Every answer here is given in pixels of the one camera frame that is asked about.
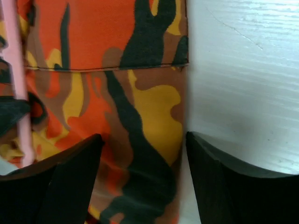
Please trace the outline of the orange camouflage trousers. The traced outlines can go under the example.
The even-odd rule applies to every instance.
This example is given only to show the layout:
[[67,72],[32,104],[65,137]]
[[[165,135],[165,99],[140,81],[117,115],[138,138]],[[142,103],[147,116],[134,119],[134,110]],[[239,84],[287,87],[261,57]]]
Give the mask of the orange camouflage trousers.
[[17,100],[0,5],[0,176],[99,134],[84,224],[176,224],[188,22],[184,0],[16,0],[28,100]]

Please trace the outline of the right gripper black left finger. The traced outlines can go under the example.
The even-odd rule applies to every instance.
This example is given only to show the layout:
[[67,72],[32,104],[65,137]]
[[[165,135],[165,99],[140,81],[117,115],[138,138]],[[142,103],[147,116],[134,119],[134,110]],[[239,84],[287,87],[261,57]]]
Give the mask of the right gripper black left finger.
[[98,172],[101,135],[0,177],[2,224],[83,224]]

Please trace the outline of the pink clothes hanger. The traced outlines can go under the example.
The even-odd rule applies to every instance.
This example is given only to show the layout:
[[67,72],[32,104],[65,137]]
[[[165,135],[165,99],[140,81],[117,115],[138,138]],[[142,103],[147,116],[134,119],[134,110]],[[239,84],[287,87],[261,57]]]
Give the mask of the pink clothes hanger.
[[[11,79],[14,87],[14,96],[17,100],[28,100],[25,69],[22,54],[21,34],[18,25],[17,3],[15,0],[1,1],[3,19],[6,29],[8,46],[2,51],[5,61],[11,65]],[[30,114],[27,113],[18,121],[18,137],[20,148],[24,156],[22,166],[31,165],[35,159],[32,147]]]

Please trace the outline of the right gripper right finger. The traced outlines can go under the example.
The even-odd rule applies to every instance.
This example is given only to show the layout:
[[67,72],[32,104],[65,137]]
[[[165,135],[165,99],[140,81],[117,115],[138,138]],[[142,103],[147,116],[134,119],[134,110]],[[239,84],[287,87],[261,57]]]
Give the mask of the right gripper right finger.
[[298,223],[298,175],[249,164],[194,132],[185,144],[203,224]]

